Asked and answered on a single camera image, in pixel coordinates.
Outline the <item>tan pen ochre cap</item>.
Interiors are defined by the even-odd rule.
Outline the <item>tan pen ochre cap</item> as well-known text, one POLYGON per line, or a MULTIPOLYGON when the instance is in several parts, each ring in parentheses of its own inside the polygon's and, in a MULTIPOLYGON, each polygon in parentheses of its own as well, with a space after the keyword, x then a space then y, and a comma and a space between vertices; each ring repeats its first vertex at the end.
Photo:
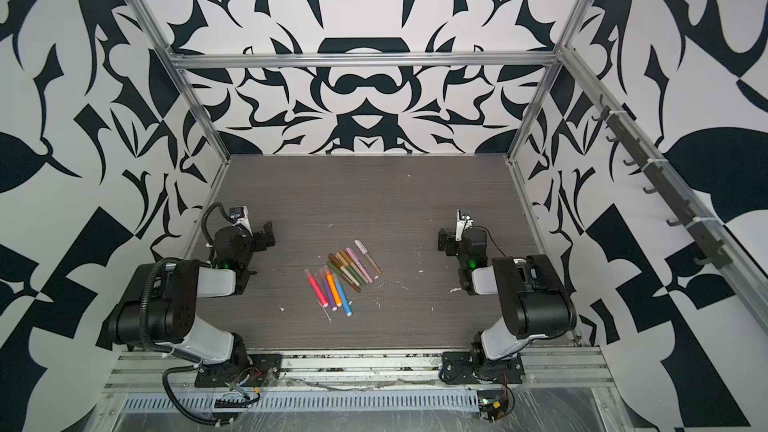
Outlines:
POLYGON ((345 256, 340 251, 337 251, 334 254, 334 257, 340 269, 350 277, 350 279, 356 284, 357 287, 359 287, 363 283, 363 280, 357 275, 356 271, 346 260, 345 256))

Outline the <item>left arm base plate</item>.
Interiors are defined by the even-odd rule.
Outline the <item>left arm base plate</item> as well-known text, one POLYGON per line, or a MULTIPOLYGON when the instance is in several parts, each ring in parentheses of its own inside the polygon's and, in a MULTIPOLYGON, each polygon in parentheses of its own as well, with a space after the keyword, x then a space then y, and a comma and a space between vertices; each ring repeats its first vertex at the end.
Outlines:
POLYGON ((247 359, 230 359, 219 364, 203 365, 196 375, 197 388, 261 387, 281 375, 283 355, 279 353, 249 354, 247 359))

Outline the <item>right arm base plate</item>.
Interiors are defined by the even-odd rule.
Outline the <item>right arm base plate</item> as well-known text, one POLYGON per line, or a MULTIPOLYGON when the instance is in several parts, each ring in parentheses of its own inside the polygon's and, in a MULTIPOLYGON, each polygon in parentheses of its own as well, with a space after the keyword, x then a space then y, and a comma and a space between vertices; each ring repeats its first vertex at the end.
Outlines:
POLYGON ((524 366, 519 357, 489 361, 473 352, 443 352, 439 380, 448 385, 523 383, 524 366))

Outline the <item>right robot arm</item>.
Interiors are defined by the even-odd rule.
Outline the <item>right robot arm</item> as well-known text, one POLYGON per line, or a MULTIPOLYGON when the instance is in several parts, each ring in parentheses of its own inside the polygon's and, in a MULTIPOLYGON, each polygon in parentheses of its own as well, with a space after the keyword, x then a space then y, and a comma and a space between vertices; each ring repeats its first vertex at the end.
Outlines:
POLYGON ((437 249, 458 260, 461 290, 499 299, 501 317, 476 335, 468 356, 473 374, 486 381, 532 343, 558 339, 576 327, 575 307, 548 256, 490 259, 490 241, 481 227, 441 229, 437 239, 437 249))

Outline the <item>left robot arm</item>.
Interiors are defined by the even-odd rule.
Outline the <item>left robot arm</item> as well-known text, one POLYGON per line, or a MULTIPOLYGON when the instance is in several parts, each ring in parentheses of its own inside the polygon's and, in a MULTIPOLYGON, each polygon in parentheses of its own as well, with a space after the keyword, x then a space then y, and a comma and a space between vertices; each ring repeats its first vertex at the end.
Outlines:
POLYGON ((192 364, 196 385, 251 380, 260 373, 243 338, 197 313, 200 299, 242 295, 256 271, 253 255, 276 245, 273 223, 253 229, 248 208, 210 205, 200 221, 208 258, 168 257, 138 266, 107 320, 116 345, 167 354, 192 364))

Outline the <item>pink pen purple cap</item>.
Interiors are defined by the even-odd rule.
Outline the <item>pink pen purple cap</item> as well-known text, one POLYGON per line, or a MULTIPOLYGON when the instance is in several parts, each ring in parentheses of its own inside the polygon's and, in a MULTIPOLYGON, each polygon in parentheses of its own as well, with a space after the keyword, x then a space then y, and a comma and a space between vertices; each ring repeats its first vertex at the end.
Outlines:
POLYGON ((345 251, 346 251, 346 254, 349 256, 352 265, 360 272, 363 279, 367 283, 372 283, 373 279, 371 278, 370 274, 367 272, 363 264, 360 262, 358 256, 354 253, 354 251, 349 247, 347 247, 345 251))

